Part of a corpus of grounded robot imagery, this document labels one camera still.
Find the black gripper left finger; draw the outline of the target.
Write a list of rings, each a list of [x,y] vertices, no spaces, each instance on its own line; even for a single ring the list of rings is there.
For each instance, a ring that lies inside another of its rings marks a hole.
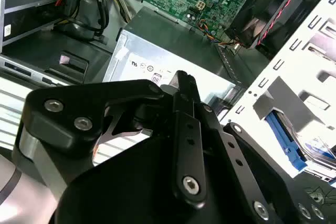
[[[176,175],[188,182],[192,160],[203,152],[200,121],[187,95],[189,76],[178,71],[171,94],[149,80],[32,91],[16,144],[57,199],[80,175],[157,137],[172,141]]]

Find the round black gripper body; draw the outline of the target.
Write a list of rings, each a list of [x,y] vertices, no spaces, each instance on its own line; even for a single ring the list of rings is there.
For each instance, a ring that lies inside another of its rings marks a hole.
[[[170,139],[139,143],[76,178],[59,202],[56,223],[191,223],[207,201],[207,152],[204,147],[192,160],[186,182],[176,175]]]

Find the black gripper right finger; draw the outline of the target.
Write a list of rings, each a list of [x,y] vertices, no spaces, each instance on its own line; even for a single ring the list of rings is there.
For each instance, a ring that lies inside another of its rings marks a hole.
[[[187,95],[195,104],[205,147],[207,201],[191,223],[328,223],[308,194],[242,129],[221,126],[200,101],[194,77]]]

